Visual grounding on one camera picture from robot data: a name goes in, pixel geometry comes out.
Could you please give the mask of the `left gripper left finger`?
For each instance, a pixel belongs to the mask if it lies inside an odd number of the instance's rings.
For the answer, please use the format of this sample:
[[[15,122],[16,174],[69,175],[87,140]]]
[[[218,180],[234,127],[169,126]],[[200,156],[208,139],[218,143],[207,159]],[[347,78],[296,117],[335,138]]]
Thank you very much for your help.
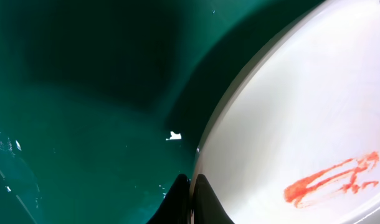
[[[189,211],[190,181],[179,174],[165,195],[156,213],[147,224],[187,224]]]

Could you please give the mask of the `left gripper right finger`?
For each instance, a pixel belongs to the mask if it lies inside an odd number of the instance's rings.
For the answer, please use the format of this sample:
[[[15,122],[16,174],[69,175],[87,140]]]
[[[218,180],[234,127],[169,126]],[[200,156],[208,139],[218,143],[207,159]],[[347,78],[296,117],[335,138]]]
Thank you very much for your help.
[[[234,224],[203,174],[197,176],[192,204],[195,224]]]

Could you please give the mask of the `white plate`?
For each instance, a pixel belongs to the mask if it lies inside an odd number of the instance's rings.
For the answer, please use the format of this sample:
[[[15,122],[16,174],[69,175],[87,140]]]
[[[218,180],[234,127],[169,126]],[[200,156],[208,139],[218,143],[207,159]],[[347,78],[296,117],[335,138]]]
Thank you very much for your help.
[[[380,1],[324,1],[238,73],[202,135],[234,223],[380,223]]]

